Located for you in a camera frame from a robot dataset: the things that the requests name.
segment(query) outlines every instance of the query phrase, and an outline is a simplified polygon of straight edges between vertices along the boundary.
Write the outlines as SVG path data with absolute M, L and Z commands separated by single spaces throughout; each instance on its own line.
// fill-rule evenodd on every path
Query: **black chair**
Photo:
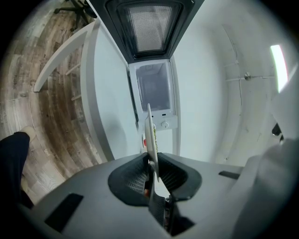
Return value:
M 70 11 L 76 13 L 76 26 L 74 28 L 71 28 L 71 32 L 73 32 L 78 28 L 80 17 L 82 17 L 83 20 L 85 21 L 84 26 L 89 24 L 85 13 L 91 16 L 92 18 L 97 18 L 97 15 L 94 13 L 92 8 L 88 5 L 87 1 L 84 1 L 84 3 L 82 3 L 80 0 L 78 0 L 78 3 L 80 3 L 82 6 L 80 6 L 75 0 L 71 0 L 71 2 L 73 3 L 74 7 L 61 7 L 61 8 L 56 8 L 54 11 L 55 14 L 59 13 L 60 11 Z

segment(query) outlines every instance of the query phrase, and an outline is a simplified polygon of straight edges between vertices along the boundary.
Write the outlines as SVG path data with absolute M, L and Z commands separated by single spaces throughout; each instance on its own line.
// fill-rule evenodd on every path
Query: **person's leg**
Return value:
M 30 136 L 33 138 L 35 136 L 34 129 L 31 127 L 26 127 L 23 131 L 28 133 L 16 132 L 0 141 L 1 183 L 8 193 L 6 196 L 16 203 L 22 202 L 21 176 L 27 158 Z

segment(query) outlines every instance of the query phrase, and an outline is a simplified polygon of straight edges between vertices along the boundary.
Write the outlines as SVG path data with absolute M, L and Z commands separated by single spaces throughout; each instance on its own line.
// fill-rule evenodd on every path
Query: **fluorescent light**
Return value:
M 271 46 L 271 50 L 276 66 L 278 92 L 281 92 L 285 84 L 288 82 L 288 73 L 286 71 L 285 59 L 279 45 Z

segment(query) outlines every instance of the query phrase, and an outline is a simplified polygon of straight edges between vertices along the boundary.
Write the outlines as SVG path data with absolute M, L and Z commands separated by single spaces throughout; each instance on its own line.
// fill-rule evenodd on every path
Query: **white appliance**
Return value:
M 132 93 L 138 116 L 138 126 L 144 130 L 151 107 L 156 130 L 178 127 L 171 63 L 168 59 L 129 64 Z

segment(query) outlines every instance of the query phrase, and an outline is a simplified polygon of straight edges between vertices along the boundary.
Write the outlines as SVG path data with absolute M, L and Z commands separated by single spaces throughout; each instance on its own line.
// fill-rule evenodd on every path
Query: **oven knob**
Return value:
M 168 124 L 167 121 L 163 121 L 161 125 L 162 125 L 162 127 L 165 128 L 165 129 L 167 129 L 168 126 L 169 126 L 169 124 Z

